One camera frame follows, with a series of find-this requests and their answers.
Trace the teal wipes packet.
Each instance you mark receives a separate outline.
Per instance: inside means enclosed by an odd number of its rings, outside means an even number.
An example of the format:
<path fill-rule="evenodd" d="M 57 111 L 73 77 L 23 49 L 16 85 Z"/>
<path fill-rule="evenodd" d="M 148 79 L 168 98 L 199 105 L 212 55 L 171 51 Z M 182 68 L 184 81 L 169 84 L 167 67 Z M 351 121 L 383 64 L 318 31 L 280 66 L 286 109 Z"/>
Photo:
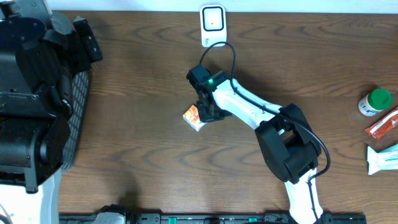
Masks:
<path fill-rule="evenodd" d="M 367 147 L 368 174 L 373 175 L 380 170 L 397 170 L 397 144 L 376 152 Z"/>

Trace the orange candy bar wrapper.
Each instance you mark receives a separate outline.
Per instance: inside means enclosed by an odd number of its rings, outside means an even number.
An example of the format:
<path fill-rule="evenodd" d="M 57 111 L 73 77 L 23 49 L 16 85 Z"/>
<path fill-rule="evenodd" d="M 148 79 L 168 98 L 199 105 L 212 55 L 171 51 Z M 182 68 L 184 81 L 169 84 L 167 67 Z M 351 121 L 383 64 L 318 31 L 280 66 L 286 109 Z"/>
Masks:
<path fill-rule="evenodd" d="M 380 140 L 385 134 L 397 126 L 397 108 L 385 115 L 378 122 L 366 128 L 364 131 L 373 138 Z"/>

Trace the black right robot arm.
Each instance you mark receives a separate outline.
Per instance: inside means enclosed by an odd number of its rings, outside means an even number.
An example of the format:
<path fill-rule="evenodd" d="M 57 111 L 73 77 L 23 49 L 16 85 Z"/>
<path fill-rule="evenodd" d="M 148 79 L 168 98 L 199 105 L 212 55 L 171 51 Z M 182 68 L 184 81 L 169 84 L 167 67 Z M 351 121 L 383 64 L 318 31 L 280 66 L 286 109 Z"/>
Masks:
<path fill-rule="evenodd" d="M 201 64 L 189 70 L 187 80 L 198 95 L 197 119 L 211 123 L 234 115 L 250 126 L 267 167 L 285 184 L 290 216 L 297 223 L 320 223 L 315 178 L 322 144 L 301 109 L 267 102 L 226 72 L 211 74 Z"/>

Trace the small orange snack box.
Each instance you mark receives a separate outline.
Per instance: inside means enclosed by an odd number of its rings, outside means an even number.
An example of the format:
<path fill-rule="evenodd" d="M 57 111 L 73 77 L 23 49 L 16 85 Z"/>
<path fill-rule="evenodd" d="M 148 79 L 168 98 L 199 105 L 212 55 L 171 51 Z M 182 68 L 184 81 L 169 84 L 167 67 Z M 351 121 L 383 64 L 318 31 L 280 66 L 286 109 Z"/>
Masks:
<path fill-rule="evenodd" d="M 191 105 L 191 107 L 184 112 L 183 119 L 197 132 L 199 132 L 206 125 L 206 122 L 200 120 L 196 105 Z"/>

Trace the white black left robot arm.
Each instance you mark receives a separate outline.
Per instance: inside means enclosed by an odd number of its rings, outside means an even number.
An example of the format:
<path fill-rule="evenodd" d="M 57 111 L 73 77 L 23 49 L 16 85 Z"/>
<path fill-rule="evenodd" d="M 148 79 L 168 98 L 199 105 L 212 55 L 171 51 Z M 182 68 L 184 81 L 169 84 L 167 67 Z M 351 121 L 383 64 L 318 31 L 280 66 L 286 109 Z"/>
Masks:
<path fill-rule="evenodd" d="M 58 223 L 103 54 L 89 22 L 47 1 L 1 2 L 1 222 Z"/>

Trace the green lid jar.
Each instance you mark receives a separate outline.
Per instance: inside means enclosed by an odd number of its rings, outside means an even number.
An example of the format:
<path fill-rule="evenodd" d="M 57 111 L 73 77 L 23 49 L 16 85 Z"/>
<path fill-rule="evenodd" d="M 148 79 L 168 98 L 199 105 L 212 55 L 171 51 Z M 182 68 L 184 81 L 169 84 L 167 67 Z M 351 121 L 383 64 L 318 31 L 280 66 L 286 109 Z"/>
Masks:
<path fill-rule="evenodd" d="M 393 97 L 389 91 L 377 88 L 358 102 L 359 111 L 365 116 L 374 116 L 392 105 Z"/>

